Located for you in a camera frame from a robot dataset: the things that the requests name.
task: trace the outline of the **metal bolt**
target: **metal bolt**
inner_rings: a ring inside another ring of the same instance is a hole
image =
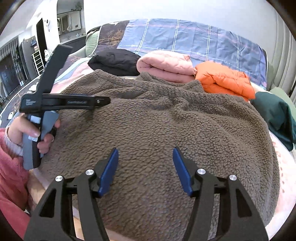
[[[230,175],[230,176],[229,176],[229,179],[230,179],[231,181],[236,181],[236,180],[237,180],[237,176],[236,176],[236,175]]]
[[[94,170],[93,169],[88,169],[85,171],[85,174],[88,175],[88,176],[91,176],[94,174]]]
[[[55,180],[56,180],[56,182],[60,182],[61,180],[63,180],[63,177],[62,177],[62,176],[57,176],[57,177],[55,178]]]
[[[197,170],[197,173],[200,174],[200,175],[204,175],[205,174],[205,169],[199,168]]]

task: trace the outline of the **blue rubber tip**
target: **blue rubber tip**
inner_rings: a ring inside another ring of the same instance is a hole
[[[191,196],[193,193],[191,188],[191,178],[182,160],[182,154],[179,153],[177,148],[174,148],[173,150],[173,162],[184,192],[186,192],[188,196]]]
[[[114,149],[114,151],[111,153],[111,157],[105,167],[105,170],[101,175],[100,187],[98,191],[100,197],[102,197],[105,193],[109,192],[110,190],[110,185],[113,181],[113,176],[118,166],[118,158],[118,150]]]

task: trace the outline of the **pink folded jacket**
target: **pink folded jacket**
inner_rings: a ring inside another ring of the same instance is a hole
[[[165,50],[152,51],[139,58],[137,70],[178,83],[188,83],[196,74],[189,55]]]

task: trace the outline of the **human hand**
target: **human hand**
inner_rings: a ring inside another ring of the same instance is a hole
[[[59,128],[61,125],[60,120],[58,119],[54,126]],[[23,115],[16,117],[11,123],[7,135],[9,139],[17,144],[22,145],[22,134],[26,133],[32,137],[38,137],[40,135],[40,130],[34,126],[29,120],[27,120]],[[49,151],[50,144],[53,142],[54,137],[51,134],[46,134],[44,140],[37,144],[39,152],[45,154]]]

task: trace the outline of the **white bed sheet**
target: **white bed sheet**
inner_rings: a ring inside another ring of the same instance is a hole
[[[93,72],[93,70],[90,69],[87,64],[84,65],[85,69],[81,68],[77,70],[78,74],[74,74],[73,77],[55,84],[51,93],[60,93],[76,80],[80,79],[86,74]],[[124,76],[123,78],[135,79],[136,77]],[[255,89],[255,92],[264,91],[262,88],[255,84],[252,84],[252,86]],[[277,154],[280,172],[280,193],[276,206],[276,211],[272,220],[266,226],[268,237],[269,239],[271,239],[286,221],[296,203],[296,164],[292,153],[287,150],[287,148],[273,133],[269,132],[269,134]],[[43,185],[43,187],[47,188],[50,181],[46,180],[38,169],[34,169],[33,173]],[[79,218],[78,210],[76,210],[75,208],[74,215],[75,217]],[[111,231],[108,231],[108,234],[111,235],[110,238],[117,241],[130,241],[130,239],[122,237],[121,235],[118,235],[117,233]]]

